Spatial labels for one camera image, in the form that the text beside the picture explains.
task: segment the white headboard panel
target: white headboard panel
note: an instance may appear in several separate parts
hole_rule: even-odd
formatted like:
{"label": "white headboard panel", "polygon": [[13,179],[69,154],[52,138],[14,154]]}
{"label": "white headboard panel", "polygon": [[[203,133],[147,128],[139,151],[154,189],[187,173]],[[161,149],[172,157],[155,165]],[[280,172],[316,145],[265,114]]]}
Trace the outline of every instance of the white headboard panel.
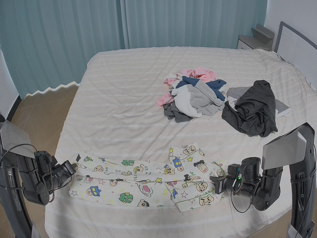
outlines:
{"label": "white headboard panel", "polygon": [[317,89],[317,45],[306,36],[281,21],[276,53],[289,61],[306,77],[314,90]]}

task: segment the blue curtain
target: blue curtain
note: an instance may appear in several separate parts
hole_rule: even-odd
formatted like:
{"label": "blue curtain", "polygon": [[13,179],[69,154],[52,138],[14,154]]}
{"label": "blue curtain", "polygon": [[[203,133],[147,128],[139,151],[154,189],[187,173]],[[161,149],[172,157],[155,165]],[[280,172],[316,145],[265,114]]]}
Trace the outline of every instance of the blue curtain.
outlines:
{"label": "blue curtain", "polygon": [[20,94],[80,82],[100,51],[236,48],[267,0],[0,0],[0,43]]}

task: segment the floor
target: floor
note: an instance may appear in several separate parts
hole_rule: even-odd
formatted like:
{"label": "floor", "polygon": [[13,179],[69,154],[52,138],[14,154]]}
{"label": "floor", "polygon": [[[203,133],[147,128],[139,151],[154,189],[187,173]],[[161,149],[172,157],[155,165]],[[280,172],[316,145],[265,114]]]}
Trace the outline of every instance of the floor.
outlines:
{"label": "floor", "polygon": [[[77,85],[70,85],[68,87],[61,87],[58,90],[50,90],[45,93],[36,93],[33,96],[27,96],[20,103],[12,119],[12,123],[29,133],[32,144],[38,150],[45,150],[54,155],[64,121],[77,88]],[[45,206],[27,201],[26,206],[30,218],[38,228],[41,237],[48,237],[44,228]],[[287,212],[279,220],[251,237],[285,238],[290,219],[291,212]],[[317,203],[315,203],[313,220],[317,221]],[[2,206],[0,206],[0,238],[13,237],[14,232],[10,227]],[[316,230],[311,237],[317,237]]]}

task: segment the bed sheet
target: bed sheet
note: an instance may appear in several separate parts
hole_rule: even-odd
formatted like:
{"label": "bed sheet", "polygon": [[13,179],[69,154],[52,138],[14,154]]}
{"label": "bed sheet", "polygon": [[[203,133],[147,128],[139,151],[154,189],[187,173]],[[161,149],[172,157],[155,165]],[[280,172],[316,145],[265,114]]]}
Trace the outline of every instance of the bed sheet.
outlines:
{"label": "bed sheet", "polygon": [[[264,79],[275,97],[293,109],[276,120],[278,132],[248,137],[215,116],[176,123],[163,115],[156,100],[168,91],[163,79],[182,68],[206,67],[227,87],[251,86]],[[198,142],[210,160],[241,163],[262,156],[263,145],[309,122],[317,128],[317,95],[303,75],[275,54],[263,50],[163,47],[96,54],[88,63],[64,123],[56,150],[63,162],[84,150],[110,159],[168,161],[170,147]],[[212,206],[188,212],[176,207],[114,207],[70,198],[56,192],[46,206],[45,228],[57,237],[248,237],[291,209],[289,168],[281,179],[281,195],[266,211],[253,206],[238,213],[229,196]],[[249,200],[233,198],[244,210]]]}

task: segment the bed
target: bed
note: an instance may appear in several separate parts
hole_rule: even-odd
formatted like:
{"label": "bed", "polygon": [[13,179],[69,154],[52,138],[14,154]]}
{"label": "bed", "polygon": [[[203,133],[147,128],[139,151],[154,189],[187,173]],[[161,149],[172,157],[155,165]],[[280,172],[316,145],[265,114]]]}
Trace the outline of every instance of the bed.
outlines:
{"label": "bed", "polygon": [[[63,162],[84,150],[111,159],[166,162],[170,147],[198,142],[208,158],[223,159],[227,164],[240,163],[246,157],[261,157],[263,145],[277,136],[305,122],[317,128],[317,94],[313,90],[316,85],[312,76],[304,76],[314,76],[317,72],[313,59],[317,54],[316,49],[311,48],[314,46],[302,37],[281,23],[275,51],[282,59],[274,52],[260,49],[201,47],[98,53],[87,65],[55,156]],[[303,53],[312,61],[310,74],[302,68],[308,63],[307,59],[303,63],[297,53]],[[162,107],[155,103],[168,91],[164,78],[182,68],[198,66],[216,72],[228,87],[251,86],[255,80],[267,80],[275,97],[293,112],[289,117],[278,118],[278,132],[265,138],[237,132],[221,119],[221,112],[189,122],[169,121]],[[228,196],[220,203],[183,213],[177,207],[114,207],[70,198],[68,190],[62,189],[46,206],[45,228],[50,238],[248,237],[291,209],[288,170],[285,167],[282,174],[279,199],[263,212],[251,207],[246,213],[238,213]],[[245,209],[248,202],[247,198],[234,198],[240,210]]]}

